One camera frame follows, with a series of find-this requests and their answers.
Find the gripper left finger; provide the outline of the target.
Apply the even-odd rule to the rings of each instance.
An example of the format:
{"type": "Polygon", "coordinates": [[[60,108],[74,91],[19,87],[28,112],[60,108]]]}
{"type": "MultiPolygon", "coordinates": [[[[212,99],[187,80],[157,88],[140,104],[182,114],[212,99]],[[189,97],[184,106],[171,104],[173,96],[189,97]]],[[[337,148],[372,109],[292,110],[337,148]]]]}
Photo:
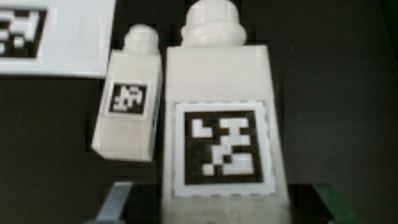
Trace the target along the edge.
{"type": "Polygon", "coordinates": [[[120,214],[124,210],[131,187],[131,182],[113,183],[95,218],[86,221],[86,224],[125,224],[124,220],[120,219],[120,214]]]}

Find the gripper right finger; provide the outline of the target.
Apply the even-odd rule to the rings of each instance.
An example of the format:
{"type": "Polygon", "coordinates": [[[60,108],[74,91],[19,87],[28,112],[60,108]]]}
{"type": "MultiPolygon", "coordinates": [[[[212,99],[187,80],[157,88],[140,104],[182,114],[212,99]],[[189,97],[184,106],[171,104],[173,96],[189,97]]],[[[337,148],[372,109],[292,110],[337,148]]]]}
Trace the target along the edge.
{"type": "Polygon", "coordinates": [[[353,214],[351,208],[333,187],[326,184],[315,184],[314,191],[319,196],[326,211],[330,213],[328,224],[358,224],[358,219],[353,214]]]}

